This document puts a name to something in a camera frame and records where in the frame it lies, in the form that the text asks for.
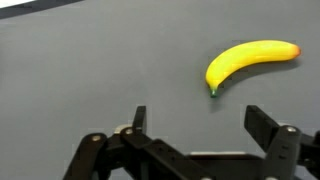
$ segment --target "banana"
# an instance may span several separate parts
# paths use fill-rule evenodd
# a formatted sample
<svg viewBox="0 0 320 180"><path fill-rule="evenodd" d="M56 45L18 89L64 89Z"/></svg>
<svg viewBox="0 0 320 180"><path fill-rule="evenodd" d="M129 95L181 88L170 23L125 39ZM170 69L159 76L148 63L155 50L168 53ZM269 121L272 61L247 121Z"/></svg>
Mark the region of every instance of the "banana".
<svg viewBox="0 0 320 180"><path fill-rule="evenodd" d="M211 97L219 85L235 71L257 63L289 61L301 54L299 46L279 40L257 40L234 46L216 57L208 66L206 82Z"/></svg>

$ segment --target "black metal part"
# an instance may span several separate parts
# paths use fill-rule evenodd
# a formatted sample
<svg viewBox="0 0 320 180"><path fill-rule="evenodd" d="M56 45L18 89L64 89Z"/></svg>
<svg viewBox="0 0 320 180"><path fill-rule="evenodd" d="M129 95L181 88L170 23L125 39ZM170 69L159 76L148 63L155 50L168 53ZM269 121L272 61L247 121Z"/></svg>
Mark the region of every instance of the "black metal part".
<svg viewBox="0 0 320 180"><path fill-rule="evenodd" d="M247 106L244 127L266 152L280 127L257 106Z"/></svg>
<svg viewBox="0 0 320 180"><path fill-rule="evenodd" d="M273 138L263 162L262 178L275 177L292 180L299 157L301 132L297 128L282 126Z"/></svg>
<svg viewBox="0 0 320 180"><path fill-rule="evenodd" d="M251 154L189 155L217 180L259 179L263 159Z"/></svg>
<svg viewBox="0 0 320 180"><path fill-rule="evenodd" d="M136 115L132 123L132 130L134 132L141 132L145 134L147 132L147 121L146 121L146 106L139 106L136 110Z"/></svg>
<svg viewBox="0 0 320 180"><path fill-rule="evenodd" d="M136 110L132 127L106 138L90 134L80 143L64 180L89 180L97 172L106 180L114 169L124 168L137 180L292 180L297 165L319 178L319 132L315 137L297 127L280 126L257 106L248 106L245 128L266 152L252 154L183 155L146 132L146 107Z"/></svg>
<svg viewBox="0 0 320 180"><path fill-rule="evenodd" d="M137 155L145 163L153 163L160 166L167 172L171 172L170 179L201 179L210 177L215 179L212 174L206 172L201 166L192 161L190 158L182 155L173 147L169 146L162 140L151 140L146 135L137 132L136 134L126 135L123 132L123 138ZM148 173L147 179L158 179L158 175Z"/></svg>
<svg viewBox="0 0 320 180"><path fill-rule="evenodd" d="M102 133L94 133L85 136L69 165L64 180L89 180L95 171L96 158L100 149L104 146L107 136Z"/></svg>

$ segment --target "banana tip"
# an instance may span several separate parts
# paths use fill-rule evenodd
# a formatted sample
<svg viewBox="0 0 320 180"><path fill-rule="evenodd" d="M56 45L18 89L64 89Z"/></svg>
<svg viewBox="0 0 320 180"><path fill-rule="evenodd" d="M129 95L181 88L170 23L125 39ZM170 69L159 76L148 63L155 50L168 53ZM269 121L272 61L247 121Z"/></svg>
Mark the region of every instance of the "banana tip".
<svg viewBox="0 0 320 180"><path fill-rule="evenodd" d="M211 89L211 97L212 97L212 98L217 97L217 90Z"/></svg>
<svg viewBox="0 0 320 180"><path fill-rule="evenodd" d="M300 54L301 54L301 48L299 46L296 46L296 56L295 57L300 56Z"/></svg>

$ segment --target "screw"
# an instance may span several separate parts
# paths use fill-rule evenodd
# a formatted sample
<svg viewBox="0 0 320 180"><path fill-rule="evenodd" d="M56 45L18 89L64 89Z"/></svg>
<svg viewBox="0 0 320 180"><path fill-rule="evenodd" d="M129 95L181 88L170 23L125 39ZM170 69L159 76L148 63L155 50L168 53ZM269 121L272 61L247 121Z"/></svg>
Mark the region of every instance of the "screw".
<svg viewBox="0 0 320 180"><path fill-rule="evenodd" d="M132 129L127 129L126 134L132 134Z"/></svg>
<svg viewBox="0 0 320 180"><path fill-rule="evenodd" d="M269 177L267 177L265 180L278 180L278 178L275 178L275 177L269 176Z"/></svg>
<svg viewBox="0 0 320 180"><path fill-rule="evenodd" d="M92 141L99 141L100 139L101 139L101 136L99 135L92 137Z"/></svg>
<svg viewBox="0 0 320 180"><path fill-rule="evenodd" d="M288 130L289 132L296 132L296 129L293 128L293 127L288 127L287 130Z"/></svg>

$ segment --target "yellow banana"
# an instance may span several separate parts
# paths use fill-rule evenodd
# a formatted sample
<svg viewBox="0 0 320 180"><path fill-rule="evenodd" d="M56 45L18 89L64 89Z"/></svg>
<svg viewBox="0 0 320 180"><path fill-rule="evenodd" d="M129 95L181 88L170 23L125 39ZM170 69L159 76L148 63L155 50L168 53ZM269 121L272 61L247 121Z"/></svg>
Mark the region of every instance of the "yellow banana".
<svg viewBox="0 0 320 180"><path fill-rule="evenodd" d="M258 40L234 46L209 65L206 82L211 90L211 97L217 96L218 86L235 71L257 63L289 61L301 53L299 46L278 40Z"/></svg>

